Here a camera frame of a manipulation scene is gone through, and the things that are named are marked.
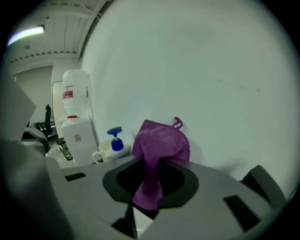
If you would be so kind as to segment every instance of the purple towel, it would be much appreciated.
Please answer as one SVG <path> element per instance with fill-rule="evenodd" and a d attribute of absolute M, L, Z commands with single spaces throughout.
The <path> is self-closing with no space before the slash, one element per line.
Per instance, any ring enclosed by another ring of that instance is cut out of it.
<path fill-rule="evenodd" d="M 186 136 L 178 130 L 182 121 L 175 117 L 177 122 L 173 126 L 145 120 L 138 132 L 132 154 L 144 155 L 145 177 L 138 188 L 133 202 L 146 210 L 156 210 L 158 200 L 163 197 L 158 179 L 160 158 L 175 157 L 185 161 L 189 160 L 189 143 Z"/>

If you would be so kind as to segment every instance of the bottle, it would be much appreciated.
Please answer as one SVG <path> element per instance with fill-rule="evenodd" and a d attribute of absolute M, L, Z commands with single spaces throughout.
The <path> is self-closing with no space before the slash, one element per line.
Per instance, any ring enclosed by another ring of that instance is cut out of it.
<path fill-rule="evenodd" d="M 122 127 L 115 127 L 107 131 L 107 134 L 114 136 L 111 142 L 112 147 L 105 152 L 108 161 L 124 158 L 131 154 L 131 146 L 123 144 L 123 141 L 117 137 L 120 132 L 122 132 Z"/>
<path fill-rule="evenodd" d="M 79 69 L 68 70 L 62 78 L 62 104 L 68 118 L 86 115 L 89 109 L 90 75 Z"/>

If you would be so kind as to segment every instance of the ceiling light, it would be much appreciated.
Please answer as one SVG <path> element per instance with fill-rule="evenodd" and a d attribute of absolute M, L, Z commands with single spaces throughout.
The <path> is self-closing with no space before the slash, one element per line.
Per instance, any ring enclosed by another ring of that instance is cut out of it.
<path fill-rule="evenodd" d="M 43 27 L 35 27 L 35 28 L 30 28 L 30 29 L 27 29 L 27 30 L 24 30 L 22 32 L 19 32 L 17 34 L 14 34 L 11 39 L 9 40 L 8 42 L 8 46 L 10 44 L 12 44 L 13 42 L 21 39 L 21 38 L 24 38 L 24 37 L 28 37 L 28 36 L 31 36 L 31 35 L 35 35 L 35 34 L 39 34 L 39 33 L 43 33 L 44 32 L 44 28 Z"/>

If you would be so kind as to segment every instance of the white cup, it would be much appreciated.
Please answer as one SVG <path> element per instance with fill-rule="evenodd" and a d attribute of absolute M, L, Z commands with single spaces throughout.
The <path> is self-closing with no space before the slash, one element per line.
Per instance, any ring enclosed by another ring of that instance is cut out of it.
<path fill-rule="evenodd" d="M 102 142 L 99 145 L 99 152 L 94 152 L 92 155 L 93 160 L 95 161 L 95 163 L 99 163 L 98 160 L 102 159 L 103 162 L 108 162 L 108 159 L 105 156 L 105 152 L 107 150 L 109 150 L 112 147 L 112 141 L 111 140 L 107 140 Z"/>

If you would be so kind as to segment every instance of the white wall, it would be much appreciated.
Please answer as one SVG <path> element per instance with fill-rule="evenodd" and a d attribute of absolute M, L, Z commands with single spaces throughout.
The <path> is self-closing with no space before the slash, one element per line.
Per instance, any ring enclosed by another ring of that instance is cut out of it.
<path fill-rule="evenodd" d="M 299 180 L 299 59 L 256 2 L 122 0 L 86 46 L 98 138 L 178 116 L 191 161 L 241 179 L 262 165 L 288 196 Z"/>
<path fill-rule="evenodd" d="M 29 70 L 17 74 L 16 82 L 37 106 L 33 113 L 30 124 L 44 122 L 46 106 L 51 104 L 51 74 L 52 67 L 44 67 Z"/>

